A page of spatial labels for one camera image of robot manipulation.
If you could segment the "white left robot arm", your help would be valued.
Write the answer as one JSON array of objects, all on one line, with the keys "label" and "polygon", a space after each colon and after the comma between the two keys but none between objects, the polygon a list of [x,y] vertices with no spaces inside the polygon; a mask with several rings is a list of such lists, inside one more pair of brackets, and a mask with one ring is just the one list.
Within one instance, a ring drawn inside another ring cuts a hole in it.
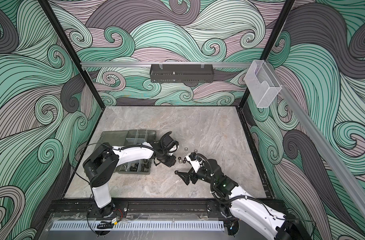
[{"label": "white left robot arm", "polygon": [[176,163],[174,153],[179,149],[179,142],[164,134],[158,141],[142,142],[128,146],[112,146],[100,143],[83,163],[84,173],[88,177],[94,202],[100,210],[112,209],[112,198],[108,182],[117,166],[137,160],[157,159],[167,167]]}]

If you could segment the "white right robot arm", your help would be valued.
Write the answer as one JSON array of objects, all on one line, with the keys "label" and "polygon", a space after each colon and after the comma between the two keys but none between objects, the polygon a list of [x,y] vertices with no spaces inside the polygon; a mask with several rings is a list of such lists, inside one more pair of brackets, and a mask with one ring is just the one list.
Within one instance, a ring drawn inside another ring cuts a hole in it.
[{"label": "white right robot arm", "polygon": [[217,201],[215,210],[228,220],[226,228],[230,235],[238,232],[242,221],[267,240],[310,240],[312,233],[305,223],[316,227],[312,220],[303,220],[274,210],[263,201],[253,197],[236,181],[226,176],[216,160],[187,158],[191,164],[188,172],[175,171],[186,185],[201,180],[209,184],[209,192]]}]

